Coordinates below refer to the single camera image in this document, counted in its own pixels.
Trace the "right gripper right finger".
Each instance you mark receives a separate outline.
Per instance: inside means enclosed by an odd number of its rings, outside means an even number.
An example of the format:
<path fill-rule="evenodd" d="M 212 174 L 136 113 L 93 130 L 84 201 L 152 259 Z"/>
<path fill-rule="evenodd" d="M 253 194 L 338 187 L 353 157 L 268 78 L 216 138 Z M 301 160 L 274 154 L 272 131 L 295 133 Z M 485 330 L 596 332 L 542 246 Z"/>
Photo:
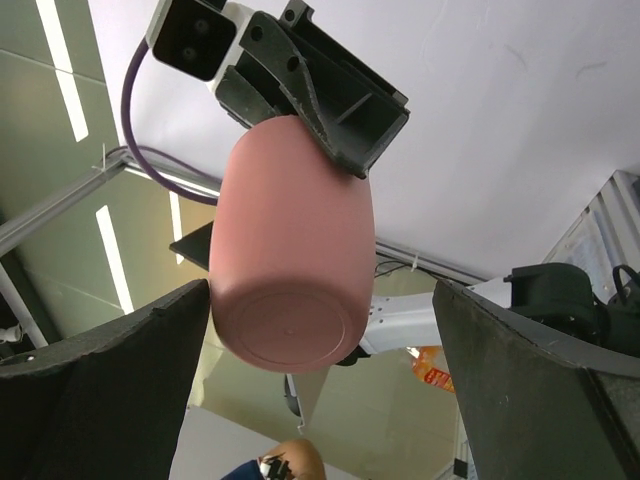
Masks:
<path fill-rule="evenodd" d="M 433 306 L 479 478 L 638 478 L 638 359 L 453 282 Z"/>

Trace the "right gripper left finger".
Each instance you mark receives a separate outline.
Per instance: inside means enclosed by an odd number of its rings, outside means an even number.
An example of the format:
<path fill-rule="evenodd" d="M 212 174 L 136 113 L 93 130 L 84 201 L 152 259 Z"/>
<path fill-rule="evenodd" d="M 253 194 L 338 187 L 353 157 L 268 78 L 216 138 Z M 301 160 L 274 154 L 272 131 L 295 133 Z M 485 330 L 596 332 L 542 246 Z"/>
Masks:
<path fill-rule="evenodd" d="M 195 280 L 3 360 L 2 478 L 168 478 L 208 317 Z"/>

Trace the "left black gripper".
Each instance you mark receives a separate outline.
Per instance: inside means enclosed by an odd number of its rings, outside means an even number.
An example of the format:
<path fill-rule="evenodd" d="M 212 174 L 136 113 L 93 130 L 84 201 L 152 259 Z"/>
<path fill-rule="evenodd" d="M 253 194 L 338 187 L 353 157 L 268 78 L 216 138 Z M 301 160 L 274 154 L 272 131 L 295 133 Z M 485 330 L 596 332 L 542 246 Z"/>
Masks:
<path fill-rule="evenodd" d="M 249 129 L 297 115 L 327 156 L 364 179 L 409 120 L 408 99 L 312 20 L 303 1 L 279 18 L 226 1 L 237 33 L 214 97 Z"/>

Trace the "pink cup orange handle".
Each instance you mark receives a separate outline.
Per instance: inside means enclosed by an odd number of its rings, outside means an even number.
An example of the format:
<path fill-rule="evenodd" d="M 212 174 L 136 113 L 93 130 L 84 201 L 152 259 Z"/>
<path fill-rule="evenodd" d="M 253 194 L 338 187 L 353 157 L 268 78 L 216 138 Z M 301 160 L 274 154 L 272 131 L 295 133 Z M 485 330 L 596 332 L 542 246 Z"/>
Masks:
<path fill-rule="evenodd" d="M 342 361 L 366 329 L 374 268 L 369 182 L 340 171 L 296 116 L 245 133 L 224 174 L 209 255 L 223 345 L 277 373 Z"/>

